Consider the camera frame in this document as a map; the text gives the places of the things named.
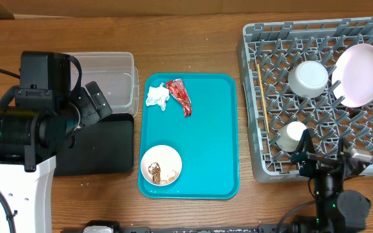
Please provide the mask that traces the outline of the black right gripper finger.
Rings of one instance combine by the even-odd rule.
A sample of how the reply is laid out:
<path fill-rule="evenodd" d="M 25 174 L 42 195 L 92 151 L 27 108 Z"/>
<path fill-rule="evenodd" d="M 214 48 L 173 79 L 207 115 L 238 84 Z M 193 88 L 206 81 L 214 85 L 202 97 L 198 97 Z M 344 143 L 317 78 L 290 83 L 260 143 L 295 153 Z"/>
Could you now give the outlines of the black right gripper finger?
<path fill-rule="evenodd" d="M 351 159 L 352 156 L 349 152 L 350 143 L 345 137 L 340 137 L 338 141 L 337 158 L 339 160 Z"/>
<path fill-rule="evenodd" d="M 309 155 L 315 155 L 316 151 L 311 139 L 309 129 L 305 129 L 302 132 L 302 136 L 299 140 L 299 144 L 296 150 L 293 152 L 290 161 L 291 162 L 303 162 L 308 159 Z"/>

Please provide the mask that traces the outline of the white paper cup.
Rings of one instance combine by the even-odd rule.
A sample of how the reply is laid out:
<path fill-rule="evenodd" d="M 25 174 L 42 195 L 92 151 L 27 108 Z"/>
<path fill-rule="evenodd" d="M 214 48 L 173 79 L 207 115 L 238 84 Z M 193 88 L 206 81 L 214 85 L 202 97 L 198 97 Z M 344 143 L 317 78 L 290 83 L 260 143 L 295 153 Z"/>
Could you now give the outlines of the white paper cup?
<path fill-rule="evenodd" d="M 285 125 L 278 131 L 280 137 L 277 140 L 277 146 L 287 152 L 295 151 L 299 145 L 302 133 L 306 129 L 306 125 L 299 121 Z"/>

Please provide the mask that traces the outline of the white napkin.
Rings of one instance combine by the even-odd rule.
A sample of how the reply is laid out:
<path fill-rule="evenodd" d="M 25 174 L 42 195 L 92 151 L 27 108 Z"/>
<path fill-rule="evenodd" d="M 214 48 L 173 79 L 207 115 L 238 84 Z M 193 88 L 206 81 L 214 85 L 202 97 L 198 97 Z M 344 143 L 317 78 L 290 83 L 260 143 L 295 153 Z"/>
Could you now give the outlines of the white napkin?
<path fill-rule="evenodd" d="M 158 105 L 161 111 L 165 111 L 166 102 L 170 99 L 169 90 L 161 83 L 158 87 L 149 87 L 145 104 L 147 106 Z"/>

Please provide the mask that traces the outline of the grey bowl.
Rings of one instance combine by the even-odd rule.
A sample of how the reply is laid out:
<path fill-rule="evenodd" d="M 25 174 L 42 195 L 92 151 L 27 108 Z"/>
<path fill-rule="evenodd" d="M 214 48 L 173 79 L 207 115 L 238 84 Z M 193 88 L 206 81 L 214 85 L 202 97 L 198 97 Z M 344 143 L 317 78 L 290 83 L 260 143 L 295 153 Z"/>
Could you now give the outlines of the grey bowl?
<path fill-rule="evenodd" d="M 303 98 L 320 96 L 327 85 L 328 72 L 317 61 L 304 61 L 289 72 L 288 84 L 293 93 Z"/>

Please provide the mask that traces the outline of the red snack wrapper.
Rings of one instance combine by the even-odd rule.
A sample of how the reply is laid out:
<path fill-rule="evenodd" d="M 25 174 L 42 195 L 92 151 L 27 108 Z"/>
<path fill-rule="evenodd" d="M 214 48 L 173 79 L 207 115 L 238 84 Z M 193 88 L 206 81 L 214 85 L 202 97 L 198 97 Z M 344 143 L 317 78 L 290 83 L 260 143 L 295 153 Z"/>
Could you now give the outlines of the red snack wrapper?
<path fill-rule="evenodd" d="M 192 103 L 183 80 L 181 78 L 169 80 L 166 82 L 166 88 L 169 90 L 169 93 L 182 105 L 184 117 L 190 117 L 192 114 Z"/>

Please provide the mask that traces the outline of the pink bowl with rice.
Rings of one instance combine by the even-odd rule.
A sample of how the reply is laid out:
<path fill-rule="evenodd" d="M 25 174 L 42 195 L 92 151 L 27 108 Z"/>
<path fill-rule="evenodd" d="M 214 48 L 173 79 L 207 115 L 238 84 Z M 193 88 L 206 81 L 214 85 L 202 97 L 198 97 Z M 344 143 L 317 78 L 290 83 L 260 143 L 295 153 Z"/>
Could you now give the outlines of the pink bowl with rice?
<path fill-rule="evenodd" d="M 150 148 L 141 159 L 140 169 L 144 179 L 154 186 L 167 186 L 180 176 L 183 162 L 180 154 L 170 146 Z"/>

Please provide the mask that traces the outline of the white round plate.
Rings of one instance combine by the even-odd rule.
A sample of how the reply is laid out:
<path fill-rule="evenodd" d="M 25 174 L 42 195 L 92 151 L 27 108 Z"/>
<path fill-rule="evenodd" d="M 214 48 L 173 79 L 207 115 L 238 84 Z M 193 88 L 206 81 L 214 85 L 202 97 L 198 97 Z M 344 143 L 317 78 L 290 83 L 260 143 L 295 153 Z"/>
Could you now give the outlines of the white round plate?
<path fill-rule="evenodd" d="M 336 84 L 333 94 L 343 97 L 346 107 L 361 107 L 373 101 L 373 46 L 361 43 L 340 55 L 331 81 Z"/>

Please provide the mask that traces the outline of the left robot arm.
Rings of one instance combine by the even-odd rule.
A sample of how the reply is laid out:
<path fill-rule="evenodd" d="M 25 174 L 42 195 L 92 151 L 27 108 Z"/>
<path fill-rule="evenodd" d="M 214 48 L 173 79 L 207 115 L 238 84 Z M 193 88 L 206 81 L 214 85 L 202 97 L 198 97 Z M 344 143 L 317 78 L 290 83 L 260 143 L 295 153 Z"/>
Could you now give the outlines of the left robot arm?
<path fill-rule="evenodd" d="M 50 232 L 59 152 L 112 112 L 95 82 L 71 82 L 70 54 L 25 51 L 19 84 L 0 99 L 0 232 Z"/>

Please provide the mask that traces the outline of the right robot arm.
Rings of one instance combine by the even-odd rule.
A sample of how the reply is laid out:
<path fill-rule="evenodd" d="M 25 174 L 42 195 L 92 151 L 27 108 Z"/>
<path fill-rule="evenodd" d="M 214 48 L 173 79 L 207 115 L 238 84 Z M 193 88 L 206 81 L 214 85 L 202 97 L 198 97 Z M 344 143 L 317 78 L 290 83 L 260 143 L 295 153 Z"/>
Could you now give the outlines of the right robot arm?
<path fill-rule="evenodd" d="M 308 190 L 313 200 L 290 210 L 280 219 L 276 232 L 360 232 L 366 229 L 371 201 L 355 190 L 344 189 L 347 179 L 353 179 L 367 168 L 371 154 L 338 141 L 336 157 L 316 155 L 310 132 L 303 131 L 291 156 L 300 163 L 299 175 L 314 182 Z"/>

